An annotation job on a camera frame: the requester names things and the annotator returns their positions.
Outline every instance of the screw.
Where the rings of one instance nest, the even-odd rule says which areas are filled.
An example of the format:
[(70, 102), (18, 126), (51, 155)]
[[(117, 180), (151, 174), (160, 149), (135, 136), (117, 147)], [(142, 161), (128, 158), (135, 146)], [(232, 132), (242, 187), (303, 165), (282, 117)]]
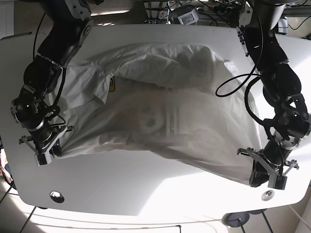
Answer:
[(16, 107), (16, 109), (18, 110), (18, 111), (21, 111), (21, 110), (23, 110), (23, 106), (21, 106), (20, 104)]
[(85, 35), (89, 33), (89, 26), (86, 28), (86, 31), (84, 32)]
[(271, 194), (272, 194), (272, 191), (271, 191), (271, 190), (267, 191), (267, 192), (266, 192), (266, 197), (270, 196)]

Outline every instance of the white table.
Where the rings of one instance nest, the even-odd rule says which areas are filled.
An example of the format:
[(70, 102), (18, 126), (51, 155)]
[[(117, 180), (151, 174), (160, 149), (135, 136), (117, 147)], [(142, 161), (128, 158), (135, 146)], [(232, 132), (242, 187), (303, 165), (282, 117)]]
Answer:
[[(311, 42), (285, 36), (278, 39), (305, 90), (309, 73), (303, 69), (310, 72), (311, 66), (302, 63), (310, 61)], [(219, 213), (221, 216), (293, 204), (305, 195), (311, 179), (311, 159), (303, 154), (308, 151), (308, 139), (300, 150), (291, 154), (298, 160), (300, 170), (293, 169), (288, 174), (286, 190), (275, 190), (274, 198), (267, 202), (261, 200), (261, 195), (268, 190), (267, 184), (251, 188), (148, 151), (115, 150), (53, 160), (48, 166), (37, 167), (33, 152), (26, 145), (18, 144), (18, 139), (28, 132), (14, 122), (10, 113), (11, 101), (23, 85), (24, 70), (32, 61), (33, 41), (33, 35), (0, 41), (0, 133), (19, 195), (27, 204), (114, 215), (162, 212), (177, 215)], [(224, 59), (232, 60), (239, 73), (251, 70), (235, 29), (206, 26), (94, 27), (76, 58), (88, 59), (119, 46), (152, 41), (205, 45)], [(311, 96), (307, 91), (303, 94), (308, 103)], [(260, 84), (252, 92), (260, 114), (265, 115)], [(51, 200), (50, 192), (54, 190), (64, 195), (64, 203)]]

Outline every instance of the black cable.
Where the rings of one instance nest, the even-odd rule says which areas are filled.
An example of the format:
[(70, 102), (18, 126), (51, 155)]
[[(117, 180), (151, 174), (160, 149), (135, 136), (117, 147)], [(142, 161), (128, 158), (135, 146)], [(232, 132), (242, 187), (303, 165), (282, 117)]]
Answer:
[(37, 28), (37, 32), (35, 33), (35, 41), (34, 41), (34, 47), (33, 47), (33, 61), (35, 60), (35, 43), (37, 42), (37, 37), (38, 37), (39, 29), (41, 27), (41, 24), (42, 24), (42, 21), (44, 19), (44, 16), (45, 16), (45, 13), (42, 16), (42, 19), (41, 19), (41, 21), (39, 23), (39, 26)]
[(287, 6), (290, 6), (290, 7), (299, 7), (299, 6), (311, 6), (311, 5), (305, 5), (309, 0), (305, 0), (303, 2), (303, 4), (296, 4), (296, 5), (287, 5)]
[(62, 94), (64, 84), (65, 84), (65, 79), (66, 79), (66, 70), (67, 70), (66, 68), (63, 68), (62, 82), (60, 83), (59, 90), (58, 90), (58, 93), (57, 93), (57, 96), (55, 98), (53, 106), (56, 106), (58, 104), (58, 101), (60, 99), (60, 95)]
[(207, 12), (202, 12), (202, 11), (199, 11), (199, 13), (202, 13), (202, 14), (204, 14), (204, 15), (210, 17), (210, 18), (213, 20), (212, 23), (213, 23), (213, 22), (216, 22), (216, 24), (217, 24), (217, 26), (218, 26), (218, 23), (217, 23), (216, 19), (213, 18), (209, 13), (207, 13)]
[(61, 118), (61, 120), (63, 121), (63, 123), (52, 124), (52, 125), (50, 125), (50, 126), (53, 127), (53, 126), (66, 125), (66, 120), (65, 120), (62, 116), (60, 116), (59, 114), (57, 114), (57, 116), (58, 116), (59, 118)]
[(300, 26), (306, 22), (307, 19), (311, 18), (311, 16), (309, 16), (308, 18), (306, 18), (305, 20), (302, 21), (302, 23), (297, 27), (297, 28), (292, 28), (290, 24), (288, 24), (288, 26), (292, 29), (292, 30), (297, 30), (298, 28), (300, 28)]
[[(216, 95), (217, 97), (227, 97), (227, 96), (232, 95), (231, 92), (229, 92), (228, 94), (225, 94), (225, 95), (219, 95), (219, 94), (218, 94), (218, 91), (219, 91), (219, 89), (220, 89), (222, 86), (226, 85), (226, 84), (229, 83), (230, 81), (232, 81), (232, 80), (234, 80), (234, 79), (237, 79), (237, 78), (240, 78), (240, 77), (244, 77), (244, 76), (246, 76), (246, 75), (249, 75), (250, 77), (251, 77), (251, 76), (261, 76), (260, 74), (242, 74), (242, 75), (239, 75), (239, 76), (235, 76), (235, 77), (233, 77), (233, 78), (231, 78), (231, 79), (228, 79), (227, 81), (223, 82), (223, 83), (217, 88), (217, 90), (216, 90), (216, 92), (215, 92), (215, 95)], [(239, 85), (236, 89), (234, 89), (233, 91), (236, 92), (236, 91), (239, 90), (243, 85), (244, 85), (244, 84), (240, 84), (240, 85)]]
[(260, 62), (260, 59), (261, 59), (262, 48), (263, 48), (263, 31), (262, 31), (261, 21), (260, 21), (260, 18), (259, 18), (259, 16), (258, 16), (258, 14), (257, 14), (257, 12), (256, 12), (256, 10), (255, 10), (255, 8), (254, 8), (254, 6), (253, 6), (253, 4), (252, 4), (252, 2), (251, 2), (250, 0), (246, 0), (246, 1), (249, 3), (250, 7), (253, 9), (253, 11), (254, 11), (254, 13), (255, 13), (257, 19), (258, 19), (258, 22), (259, 22), (260, 31), (261, 31), (261, 48), (260, 48), (260, 55), (259, 55), (258, 61), (257, 61), (256, 64), (254, 65), (254, 67), (253, 67), (253, 69), (251, 70), (250, 74), (248, 74), (247, 78), (246, 78), (236, 89), (234, 89), (233, 91), (231, 91), (231, 92), (229, 92), (229, 93), (227, 93), (227, 94), (225, 94), (225, 95), (219, 95), (219, 94), (217, 93), (218, 90), (219, 90), (219, 88), (222, 87), (224, 84), (226, 84), (226, 83), (228, 83), (229, 81), (231, 81), (231, 80), (233, 80), (233, 79), (236, 79), (236, 78), (238, 78), (238, 77), (246, 76), (247, 74), (244, 74), (244, 75), (241, 75), (241, 76), (237, 76), (237, 77), (233, 77), (233, 78), (227, 80), (226, 82), (224, 82), (223, 84), (221, 84), (221, 85), (217, 88), (217, 90), (216, 90), (216, 92), (215, 92), (215, 95), (216, 95), (217, 97), (227, 97), (227, 96), (230, 96), (230, 95), (232, 95), (233, 93), (237, 92), (237, 91), (250, 79), (250, 77), (253, 76), (254, 71), (255, 71), (255, 69), (257, 68), (257, 66), (258, 66), (258, 64), (259, 64), (259, 62)]
[(251, 89), (252, 86), (253, 86), (256, 82), (258, 82), (260, 79), (261, 79), (261, 76), (258, 76), (258, 77), (256, 77), (256, 78), (254, 78), (252, 81), (250, 81), (249, 84), (247, 85), (246, 90), (245, 90), (245, 94), (244, 94), (244, 104), (245, 104), (246, 110), (247, 110), (248, 114), (251, 116), (251, 118), (254, 119), (259, 125), (261, 125), (261, 126), (264, 127), (264, 129), (265, 129), (265, 131), (266, 131), (266, 134), (267, 134), (268, 138), (269, 138), (270, 140), (272, 140), (272, 141), (276, 144), (276, 146), (277, 146), (277, 148), (278, 148), (278, 150), (279, 150), (279, 152), (280, 152), (281, 160), (282, 160), (282, 163), (281, 163), (280, 169), (279, 169), (279, 174), (282, 175), (282, 174), (283, 174), (283, 166), (284, 166), (284, 156), (283, 156), (282, 150), (281, 150), (281, 148), (280, 148), (280, 145), (279, 145), (278, 143), (276, 143), (275, 139), (274, 139), (273, 136), (271, 135), (270, 128), (268, 128), (268, 127), (264, 124), (263, 120), (259, 119), (259, 118), (252, 112), (252, 110), (250, 109), (249, 104), (248, 104), (248, 95), (249, 95), (250, 89)]
[(246, 107), (247, 112), (249, 113), (249, 115), (252, 117), (252, 119), (254, 119), (259, 125), (264, 126), (263, 120), (259, 119), (250, 109), (249, 104), (248, 104), (248, 94), (250, 92), (250, 89), (252, 88), (252, 86), (257, 83), (259, 80), (261, 79), (261, 76), (258, 75), (258, 77), (254, 78), (252, 81), (249, 82), (249, 84), (247, 85), (246, 89), (245, 89), (245, 94), (244, 94), (244, 104)]
[(214, 19), (214, 20), (209, 24), (209, 26), (211, 26), (211, 25), (213, 24), (213, 22), (215, 22), (215, 23), (216, 23), (216, 26), (218, 27), (218, 22), (217, 22), (218, 19), (219, 19), (219, 18)]
[[(207, 6), (208, 8), (212, 9), (210, 6), (208, 6), (206, 3), (202, 2), (201, 0), (198, 0), (200, 3), (202, 3), (203, 5)], [(230, 23), (228, 23), (220, 14), (218, 14), (216, 11), (214, 11), (214, 13), (221, 18), (226, 24), (229, 25), (229, 27), (231, 27)]]
[(35, 206), (35, 207), (34, 207), (34, 209), (32, 210), (32, 212), (30, 213), (29, 217), (27, 218), (27, 220), (26, 220), (26, 222), (25, 222), (24, 226), (22, 227), (22, 229), (20, 230), (20, 232), (19, 232), (19, 233), (22, 233), (22, 232), (23, 232), (23, 230), (24, 230), (24, 228), (26, 227), (27, 223), (29, 222), (30, 218), (31, 218), (31, 217), (32, 217), (32, 215), (34, 214), (34, 212), (35, 212), (36, 208), (37, 208), (37, 207)]

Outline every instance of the sunlight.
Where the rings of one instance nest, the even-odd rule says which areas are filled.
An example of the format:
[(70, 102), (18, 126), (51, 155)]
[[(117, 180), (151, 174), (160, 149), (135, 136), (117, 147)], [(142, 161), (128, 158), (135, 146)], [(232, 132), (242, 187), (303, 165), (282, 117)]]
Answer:
[(114, 14), (123, 14), (129, 12), (129, 10), (124, 11), (107, 11), (107, 12), (100, 12), (100, 13), (92, 13), (91, 16), (104, 16), (104, 15), (114, 15)]

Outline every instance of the wall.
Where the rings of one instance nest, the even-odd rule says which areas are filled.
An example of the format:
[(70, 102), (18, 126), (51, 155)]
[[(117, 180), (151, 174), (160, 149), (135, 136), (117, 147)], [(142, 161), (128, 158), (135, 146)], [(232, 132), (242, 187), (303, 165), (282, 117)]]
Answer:
[(14, 35), (14, 2), (0, 0), (0, 39)]

